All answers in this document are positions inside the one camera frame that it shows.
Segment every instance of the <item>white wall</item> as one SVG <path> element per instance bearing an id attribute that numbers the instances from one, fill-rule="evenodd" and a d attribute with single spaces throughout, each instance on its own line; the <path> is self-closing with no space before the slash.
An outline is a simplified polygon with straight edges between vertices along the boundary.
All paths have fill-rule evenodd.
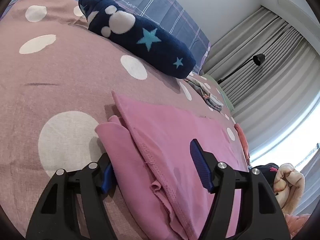
<path id="1" fill-rule="evenodd" d="M 306 2 L 306 0 L 290 0 L 295 5 L 297 5 L 300 9 L 302 9 L 314 22 L 315 26 L 318 26 L 317 35 L 320 37 L 320 25 L 318 20 L 316 19 L 315 14 L 311 10 L 310 6 Z M 289 24 L 291 24 L 297 31 L 299 31 L 307 41 L 315 48 L 315 50 L 320 54 L 320 41 L 316 36 L 304 25 L 303 22 L 299 21 L 299 18 L 295 13 L 290 13 L 288 11 L 283 10 L 278 6 L 276 0 L 261 0 L 261 4 L 273 11 L 281 18 L 286 20 Z"/>
<path id="2" fill-rule="evenodd" d="M 260 0 L 177 0 L 208 37 L 217 42 L 260 7 Z"/>

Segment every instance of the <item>green pillow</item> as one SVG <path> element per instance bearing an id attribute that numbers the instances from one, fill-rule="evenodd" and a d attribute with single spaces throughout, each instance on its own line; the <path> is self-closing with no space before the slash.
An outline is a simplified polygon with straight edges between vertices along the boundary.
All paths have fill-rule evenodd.
<path id="1" fill-rule="evenodd" d="M 218 90 L 220 91 L 220 93 L 223 97 L 224 102 L 226 103 L 227 108 L 229 109 L 230 112 L 232 112 L 235 108 L 233 107 L 231 101 L 229 100 L 229 98 L 227 97 L 225 92 L 222 90 L 220 85 L 214 80 L 214 78 L 212 76 L 207 75 L 207 74 L 202 75 L 202 76 L 205 77 L 206 79 L 211 80 L 216 85 L 216 87 L 218 88 Z"/>

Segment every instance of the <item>blue gripper pad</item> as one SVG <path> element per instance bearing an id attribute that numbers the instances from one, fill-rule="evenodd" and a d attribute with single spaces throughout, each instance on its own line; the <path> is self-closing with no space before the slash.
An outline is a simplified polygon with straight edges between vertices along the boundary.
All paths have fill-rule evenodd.
<path id="1" fill-rule="evenodd" d="M 103 173 L 103 183 L 101 186 L 102 192 L 107 193 L 115 183 L 116 183 L 116 176 L 113 171 L 111 163 L 109 163 L 106 170 Z"/>
<path id="2" fill-rule="evenodd" d="M 207 165 L 204 157 L 202 156 L 202 149 L 195 140 L 192 140 L 190 143 L 190 154 L 193 160 L 193 163 L 196 166 L 196 170 L 200 177 L 202 186 L 208 190 L 209 193 L 213 191 L 214 185 L 212 183 L 212 173 Z"/>

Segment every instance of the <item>navy blue pillow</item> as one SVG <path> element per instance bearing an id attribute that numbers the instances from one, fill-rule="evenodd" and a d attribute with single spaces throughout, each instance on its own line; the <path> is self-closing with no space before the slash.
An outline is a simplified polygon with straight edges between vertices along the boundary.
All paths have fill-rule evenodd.
<path id="1" fill-rule="evenodd" d="M 161 72 L 182 79 L 196 65 L 187 46 L 153 21 L 127 13 L 113 0 L 79 0 L 89 31 L 119 44 Z"/>

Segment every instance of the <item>bed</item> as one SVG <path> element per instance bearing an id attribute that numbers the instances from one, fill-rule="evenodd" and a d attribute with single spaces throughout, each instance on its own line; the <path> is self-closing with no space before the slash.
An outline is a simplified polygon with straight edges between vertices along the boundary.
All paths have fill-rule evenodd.
<path id="1" fill-rule="evenodd" d="M 119 115 L 112 91 L 217 120 L 236 156 L 233 168 L 247 171 L 227 107 L 210 109 L 185 81 L 89 32 L 75 0 L 18 0 L 1 20 L 0 35 L 0 205 L 22 235 L 54 172 L 82 169 L 105 151 L 94 129 Z M 223 102 L 213 82 L 191 75 Z M 105 207 L 119 239 L 147 239 L 118 187 Z"/>

